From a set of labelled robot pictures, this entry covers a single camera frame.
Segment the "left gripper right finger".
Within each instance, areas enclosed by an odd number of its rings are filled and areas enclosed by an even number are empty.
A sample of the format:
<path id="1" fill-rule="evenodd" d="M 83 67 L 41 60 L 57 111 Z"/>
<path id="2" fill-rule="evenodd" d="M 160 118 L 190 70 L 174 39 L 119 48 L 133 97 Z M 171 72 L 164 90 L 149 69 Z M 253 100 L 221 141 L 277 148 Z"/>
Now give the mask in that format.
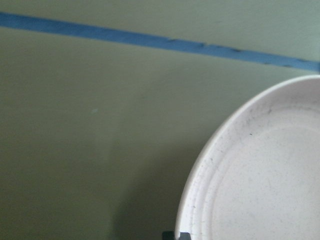
<path id="1" fill-rule="evenodd" d="M 191 235 L 189 232 L 181 232 L 179 240 L 191 240 Z"/>

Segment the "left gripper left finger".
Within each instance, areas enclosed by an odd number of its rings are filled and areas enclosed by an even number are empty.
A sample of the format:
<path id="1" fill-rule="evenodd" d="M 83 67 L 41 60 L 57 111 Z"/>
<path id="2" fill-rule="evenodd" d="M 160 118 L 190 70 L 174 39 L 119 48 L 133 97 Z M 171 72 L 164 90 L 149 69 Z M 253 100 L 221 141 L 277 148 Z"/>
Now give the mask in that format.
<path id="1" fill-rule="evenodd" d="M 174 231 L 163 231 L 161 234 L 162 240 L 175 240 Z"/>

